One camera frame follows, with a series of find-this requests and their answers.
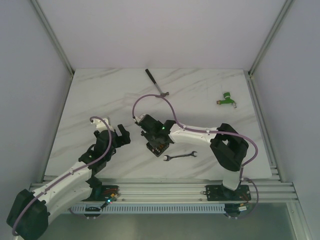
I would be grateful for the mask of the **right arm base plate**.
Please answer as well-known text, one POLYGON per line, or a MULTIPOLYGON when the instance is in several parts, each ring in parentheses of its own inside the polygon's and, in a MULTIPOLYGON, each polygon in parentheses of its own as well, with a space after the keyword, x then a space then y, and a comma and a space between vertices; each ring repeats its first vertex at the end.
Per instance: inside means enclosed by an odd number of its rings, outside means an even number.
POLYGON ((206 185, 202 192, 208 201, 250 201, 252 199, 248 185, 239 185, 236 190, 230 190, 221 185, 206 185))

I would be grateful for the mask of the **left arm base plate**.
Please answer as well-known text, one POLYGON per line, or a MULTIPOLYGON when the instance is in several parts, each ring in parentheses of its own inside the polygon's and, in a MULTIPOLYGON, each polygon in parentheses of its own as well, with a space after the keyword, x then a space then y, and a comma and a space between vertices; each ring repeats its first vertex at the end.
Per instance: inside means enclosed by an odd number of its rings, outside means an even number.
POLYGON ((82 199, 81 202, 104 202, 111 198, 112 194, 119 192, 118 185, 102 185, 94 188, 89 197, 82 199))

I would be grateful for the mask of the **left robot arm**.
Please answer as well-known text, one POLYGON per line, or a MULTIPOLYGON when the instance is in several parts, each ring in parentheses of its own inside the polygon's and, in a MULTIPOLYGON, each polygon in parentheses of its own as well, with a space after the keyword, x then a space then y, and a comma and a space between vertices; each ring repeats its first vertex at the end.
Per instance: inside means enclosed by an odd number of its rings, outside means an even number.
POLYGON ((96 142, 68 171, 33 191, 20 191, 10 209, 6 223, 13 235, 37 240, 60 214, 76 203, 102 196, 102 182, 96 177, 116 153, 131 142, 130 133, 119 124, 120 134, 110 127, 96 130, 96 142))

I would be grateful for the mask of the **black fuse box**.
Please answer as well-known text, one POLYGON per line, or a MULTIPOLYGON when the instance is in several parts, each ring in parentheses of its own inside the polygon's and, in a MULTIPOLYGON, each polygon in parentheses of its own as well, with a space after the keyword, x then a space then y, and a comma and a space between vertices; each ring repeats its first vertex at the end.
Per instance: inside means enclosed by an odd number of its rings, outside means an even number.
POLYGON ((169 143, 160 144, 158 146, 152 146, 149 142, 146 144, 147 149, 156 157, 161 156, 169 146, 169 143))

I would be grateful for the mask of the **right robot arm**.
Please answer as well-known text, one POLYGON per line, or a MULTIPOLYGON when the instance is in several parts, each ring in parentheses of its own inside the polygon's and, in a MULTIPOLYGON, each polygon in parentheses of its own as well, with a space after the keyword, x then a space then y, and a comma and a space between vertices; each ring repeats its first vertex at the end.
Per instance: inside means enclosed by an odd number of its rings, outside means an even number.
POLYGON ((247 155, 249 144, 229 124, 223 123, 218 128, 202 128, 179 125, 175 120, 164 123, 149 114, 135 119, 142 129, 141 135, 147 140, 147 147, 160 156, 173 144, 190 144, 209 147, 224 174, 221 193, 228 200, 239 194, 241 167, 247 155))

